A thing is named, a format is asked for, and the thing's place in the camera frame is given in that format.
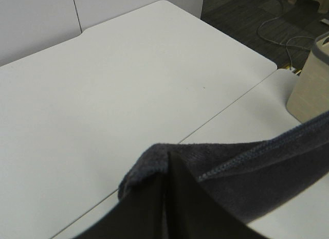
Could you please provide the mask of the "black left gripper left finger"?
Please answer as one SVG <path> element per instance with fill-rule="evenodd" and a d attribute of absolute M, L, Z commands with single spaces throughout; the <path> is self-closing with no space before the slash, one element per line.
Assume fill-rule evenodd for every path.
<path fill-rule="evenodd" d="M 154 174 L 133 187 L 108 214 L 75 238 L 162 238 L 165 177 Z"/>

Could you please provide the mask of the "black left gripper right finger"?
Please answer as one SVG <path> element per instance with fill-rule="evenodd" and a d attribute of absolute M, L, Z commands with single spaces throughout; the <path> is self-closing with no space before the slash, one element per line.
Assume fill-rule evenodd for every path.
<path fill-rule="evenodd" d="M 200 186 L 176 153 L 168 154 L 169 238 L 265 238 L 228 213 Z"/>

